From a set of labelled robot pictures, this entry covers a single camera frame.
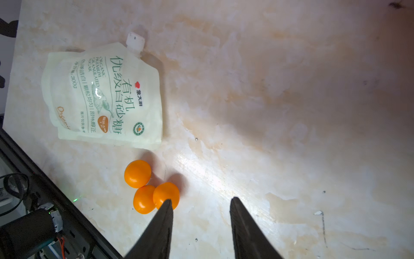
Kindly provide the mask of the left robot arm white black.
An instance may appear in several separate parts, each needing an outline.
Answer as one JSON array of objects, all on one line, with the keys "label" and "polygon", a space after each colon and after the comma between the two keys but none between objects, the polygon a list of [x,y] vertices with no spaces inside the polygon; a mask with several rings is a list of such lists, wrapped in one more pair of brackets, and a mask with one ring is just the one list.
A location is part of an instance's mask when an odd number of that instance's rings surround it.
[{"label": "left robot arm white black", "polygon": [[52,243],[63,229],[59,211],[44,208],[1,227],[1,258],[27,259]]}]

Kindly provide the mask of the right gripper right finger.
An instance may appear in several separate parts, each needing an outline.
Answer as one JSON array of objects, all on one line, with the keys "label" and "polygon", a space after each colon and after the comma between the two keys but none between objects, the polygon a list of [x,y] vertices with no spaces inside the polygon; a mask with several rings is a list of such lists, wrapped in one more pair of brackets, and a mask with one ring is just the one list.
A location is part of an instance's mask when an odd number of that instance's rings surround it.
[{"label": "right gripper right finger", "polygon": [[236,259],[282,259],[238,197],[230,203]]}]

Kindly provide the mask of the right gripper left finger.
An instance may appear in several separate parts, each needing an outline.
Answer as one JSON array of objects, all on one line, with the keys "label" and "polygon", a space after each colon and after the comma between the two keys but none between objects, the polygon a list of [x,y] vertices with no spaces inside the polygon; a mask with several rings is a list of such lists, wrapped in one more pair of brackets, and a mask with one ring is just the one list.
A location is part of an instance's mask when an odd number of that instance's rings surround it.
[{"label": "right gripper left finger", "polygon": [[125,259],[168,259],[173,225],[171,200],[166,200]]}]

